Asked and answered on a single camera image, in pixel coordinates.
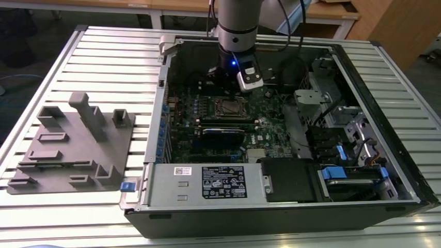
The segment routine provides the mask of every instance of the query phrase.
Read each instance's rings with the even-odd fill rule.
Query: warning label
[[[202,167],[202,197],[205,199],[246,198],[243,167]]]

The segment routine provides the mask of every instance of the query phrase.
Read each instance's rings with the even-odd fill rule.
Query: slotted aluminum table
[[[441,208],[394,218],[361,231],[215,239],[142,238],[118,208],[121,193],[9,195],[13,177],[38,128],[41,106],[63,111],[73,91],[86,91],[102,112],[135,113],[125,177],[142,172],[162,34],[203,36],[201,32],[87,27],[74,31],[47,76],[0,150],[0,247],[51,244],[62,247],[165,245],[175,247],[427,247],[441,244]],[[283,40],[283,37],[259,36]],[[367,84],[413,160],[441,197],[441,120],[381,47],[365,41],[305,39],[339,43]]]

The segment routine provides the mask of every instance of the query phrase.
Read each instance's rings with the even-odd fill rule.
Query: black cable
[[[303,0],[299,0],[299,6],[302,8],[302,19],[303,19],[302,26],[305,26],[306,25],[306,6],[305,6]],[[302,49],[303,37],[305,37],[303,33],[299,32],[298,53],[299,53],[299,50]]]
[[[361,151],[363,150],[365,143],[366,143],[369,140],[371,140],[370,137],[365,138],[363,141],[361,142],[359,147],[358,147],[358,151],[357,151],[357,153],[355,153],[355,157],[353,158],[351,166],[357,166],[357,163],[358,163],[358,157],[359,157]]]
[[[279,7],[282,9],[283,16],[285,16],[285,21],[286,21],[286,24],[287,24],[287,40],[286,40],[286,44],[285,44],[285,46],[282,48],[279,48],[277,50],[278,52],[282,52],[287,48],[289,43],[290,43],[290,33],[291,33],[291,30],[290,30],[290,23],[289,23],[286,11],[285,11],[285,8],[283,8],[283,4],[282,4],[282,2],[279,0],[277,0],[277,2],[278,2],[278,5],[279,5]]]
[[[311,148],[310,146],[303,145],[303,144],[299,143],[295,139],[293,139],[293,137],[290,136],[290,133],[287,133],[287,137],[289,137],[289,140],[294,141],[298,145],[301,145],[301,146],[303,146],[303,147],[307,147],[307,148]]]
[[[333,111],[333,109],[337,107],[337,105],[342,102],[343,98],[339,97],[327,107],[327,109],[318,115],[317,119],[314,120],[314,122],[311,123],[311,125],[314,126],[317,124],[317,122],[319,121],[321,118],[323,118],[330,111]]]
[[[293,30],[290,29],[290,23],[289,23],[289,18],[287,18],[286,11],[285,11],[285,8],[283,8],[283,4],[282,4],[281,0],[277,0],[277,2],[278,2],[278,5],[282,9],[283,16],[285,16],[285,21],[286,21],[286,25],[287,25],[287,41],[286,41],[285,46],[281,49],[277,50],[278,52],[282,52],[289,46],[290,34],[291,34]],[[303,0],[299,0],[299,6],[301,6],[301,9],[302,9],[302,23],[305,25],[306,24],[306,6],[305,6],[305,1]],[[302,45],[303,45],[303,38],[305,38],[305,35],[303,35],[302,32],[299,32],[299,42],[298,42],[298,51],[297,51],[298,53],[299,53],[299,50],[301,50]]]
[[[206,29],[206,37],[207,37],[207,25],[209,25],[209,18],[211,15],[211,3],[207,6],[207,17],[206,17],[206,25],[205,25],[205,29]]]
[[[214,2],[215,2],[215,0],[213,0],[213,2],[211,2],[210,11],[211,11],[213,23],[217,26],[217,18],[215,18],[215,13],[214,13]]]

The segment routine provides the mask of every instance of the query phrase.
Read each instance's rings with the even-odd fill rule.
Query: blue latch
[[[134,182],[121,182],[121,192],[134,192],[135,191],[135,183]]]
[[[389,172],[387,172],[386,168],[381,167],[379,173],[381,173],[381,176],[383,177],[383,179],[389,177]]]
[[[337,150],[339,152],[339,157],[342,160],[347,160],[347,157],[346,157],[346,154],[345,154],[345,151],[343,151],[343,147],[342,146],[337,146]]]
[[[323,179],[347,178],[345,169],[339,166],[327,166],[322,169]]]

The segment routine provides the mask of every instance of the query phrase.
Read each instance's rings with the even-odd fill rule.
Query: wooden table
[[[2,0],[0,7],[85,12],[147,14],[153,29],[162,29],[162,16],[206,17],[207,0]],[[358,13],[350,13],[341,4],[311,4],[306,22],[337,25],[334,39],[345,39]]]

